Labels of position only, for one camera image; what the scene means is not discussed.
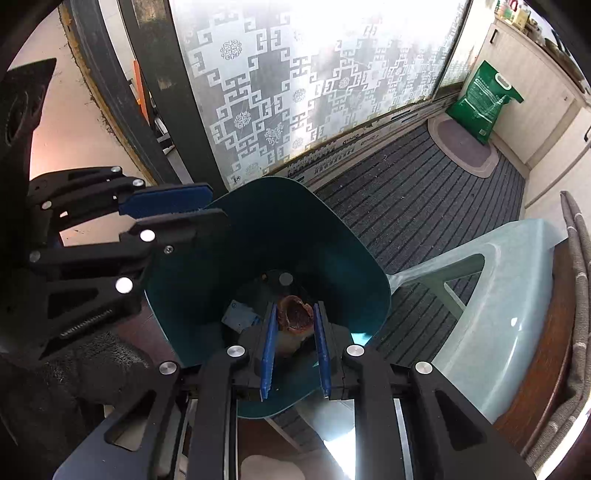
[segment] blue gripper pad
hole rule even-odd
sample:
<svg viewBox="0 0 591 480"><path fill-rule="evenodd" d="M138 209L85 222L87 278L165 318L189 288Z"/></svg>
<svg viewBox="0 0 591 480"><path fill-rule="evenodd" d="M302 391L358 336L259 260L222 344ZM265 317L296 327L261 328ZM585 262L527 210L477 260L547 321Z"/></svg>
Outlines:
<svg viewBox="0 0 591 480"><path fill-rule="evenodd" d="M326 345L326 335L322 325L320 307L314 304L314 339L316 340L316 354L318 355L318 367L320 370L320 386L325 398L330 397L332 383L330 380L330 355Z"/></svg>
<svg viewBox="0 0 591 480"><path fill-rule="evenodd" d="M271 389L271 377L273 375L273 360L275 359L275 341L277 340L277 304L273 304L267 334L265 335L265 347L262 351L261 361L261 399L266 400Z"/></svg>
<svg viewBox="0 0 591 480"><path fill-rule="evenodd" d="M205 208L212 198L212 189L206 183L149 187L139 190L119 205L119 214L138 219L166 213L194 212Z"/></svg>

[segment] green bag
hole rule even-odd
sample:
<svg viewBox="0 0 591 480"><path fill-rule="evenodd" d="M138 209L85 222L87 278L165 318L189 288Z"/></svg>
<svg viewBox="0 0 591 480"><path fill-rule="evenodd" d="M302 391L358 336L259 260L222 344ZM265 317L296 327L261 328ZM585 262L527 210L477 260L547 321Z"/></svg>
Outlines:
<svg viewBox="0 0 591 480"><path fill-rule="evenodd" d="M466 94L447 109L447 114L486 145L501 108L512 98L523 102L523 97L506 78L484 61L470 81Z"/></svg>

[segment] translucent plastic chair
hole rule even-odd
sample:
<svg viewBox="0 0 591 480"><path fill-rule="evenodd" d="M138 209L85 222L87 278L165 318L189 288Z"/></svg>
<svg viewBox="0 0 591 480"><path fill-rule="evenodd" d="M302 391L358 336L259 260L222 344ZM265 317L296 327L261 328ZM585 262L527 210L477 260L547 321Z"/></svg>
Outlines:
<svg viewBox="0 0 591 480"><path fill-rule="evenodd" d="M552 295L558 232L511 222L416 267L389 275L392 293L425 285L458 318L435 365L492 423L511 405L533 359ZM464 305L447 282L481 272Z"/></svg>

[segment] frosted glass window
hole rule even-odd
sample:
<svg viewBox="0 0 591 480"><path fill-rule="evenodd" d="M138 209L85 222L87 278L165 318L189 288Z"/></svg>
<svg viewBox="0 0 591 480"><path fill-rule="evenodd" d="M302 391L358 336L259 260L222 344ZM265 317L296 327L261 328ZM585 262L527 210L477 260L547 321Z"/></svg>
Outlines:
<svg viewBox="0 0 591 480"><path fill-rule="evenodd" d="M442 87L464 82L468 77L476 63L488 29L495 20L495 5L496 0L473 1L462 36L441 83Z"/></svg>
<svg viewBox="0 0 591 480"><path fill-rule="evenodd" d="M211 148L233 189L427 99L465 0L170 5Z"/></svg>

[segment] orange object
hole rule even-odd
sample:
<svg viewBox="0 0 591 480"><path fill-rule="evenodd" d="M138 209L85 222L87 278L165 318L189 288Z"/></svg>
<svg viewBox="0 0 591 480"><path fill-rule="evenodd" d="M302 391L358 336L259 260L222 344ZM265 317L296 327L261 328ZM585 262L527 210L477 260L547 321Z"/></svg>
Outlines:
<svg viewBox="0 0 591 480"><path fill-rule="evenodd" d="M142 74L139 70L139 63L137 60L134 60L134 76L135 76L135 87L138 91L138 104L139 108L142 110L142 114L146 121L149 123L150 120L148 119L148 106L146 105L146 97L144 93L144 84L142 83Z"/></svg>

